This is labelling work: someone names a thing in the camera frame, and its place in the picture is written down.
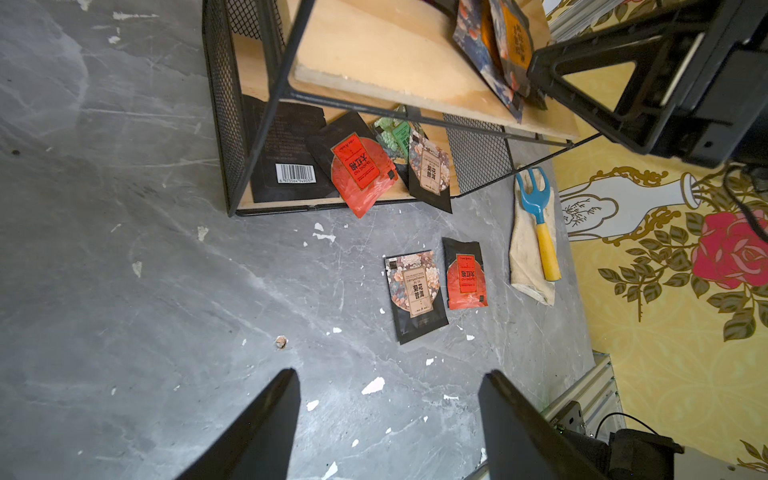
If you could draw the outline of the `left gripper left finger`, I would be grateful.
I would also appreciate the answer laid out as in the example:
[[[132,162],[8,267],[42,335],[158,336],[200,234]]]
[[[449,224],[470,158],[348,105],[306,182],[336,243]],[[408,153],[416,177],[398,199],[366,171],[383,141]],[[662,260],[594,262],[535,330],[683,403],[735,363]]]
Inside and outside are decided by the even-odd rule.
[[[294,369],[281,370],[181,479],[285,479],[300,410]]]

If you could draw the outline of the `orange label tea bag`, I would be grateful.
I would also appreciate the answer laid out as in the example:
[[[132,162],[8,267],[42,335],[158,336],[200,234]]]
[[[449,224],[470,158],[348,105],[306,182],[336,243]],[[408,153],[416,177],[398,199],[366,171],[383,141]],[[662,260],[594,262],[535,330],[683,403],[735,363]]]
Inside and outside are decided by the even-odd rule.
[[[532,95],[527,76],[533,55],[530,23],[514,1],[458,2],[453,40],[481,77],[520,121]]]

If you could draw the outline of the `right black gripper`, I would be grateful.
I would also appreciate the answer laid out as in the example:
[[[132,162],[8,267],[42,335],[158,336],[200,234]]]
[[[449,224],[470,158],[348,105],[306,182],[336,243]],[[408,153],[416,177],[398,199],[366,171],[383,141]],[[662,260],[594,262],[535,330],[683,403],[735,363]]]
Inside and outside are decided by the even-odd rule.
[[[767,4],[685,1],[534,52],[528,78],[607,139],[767,164]]]

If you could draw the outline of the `red black tea bag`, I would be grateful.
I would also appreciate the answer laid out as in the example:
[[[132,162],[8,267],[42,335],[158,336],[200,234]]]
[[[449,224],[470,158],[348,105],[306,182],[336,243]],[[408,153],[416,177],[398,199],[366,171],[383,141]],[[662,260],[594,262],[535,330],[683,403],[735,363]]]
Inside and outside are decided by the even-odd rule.
[[[443,238],[446,289],[450,310],[488,306],[488,293],[481,246]]]

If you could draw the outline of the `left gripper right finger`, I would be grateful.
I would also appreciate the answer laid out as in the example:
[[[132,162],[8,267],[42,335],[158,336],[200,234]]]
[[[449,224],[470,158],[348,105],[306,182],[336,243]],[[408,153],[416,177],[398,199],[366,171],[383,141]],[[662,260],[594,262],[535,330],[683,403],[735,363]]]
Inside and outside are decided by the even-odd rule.
[[[478,392],[489,475],[498,479],[603,479],[499,370]]]

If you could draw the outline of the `beige floral tea bag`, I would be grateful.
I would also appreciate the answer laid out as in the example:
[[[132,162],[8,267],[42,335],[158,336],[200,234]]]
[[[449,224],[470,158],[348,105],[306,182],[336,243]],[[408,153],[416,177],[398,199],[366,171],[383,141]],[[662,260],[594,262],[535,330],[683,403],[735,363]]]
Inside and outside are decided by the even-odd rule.
[[[401,345],[449,324],[434,251],[386,257],[384,264]]]

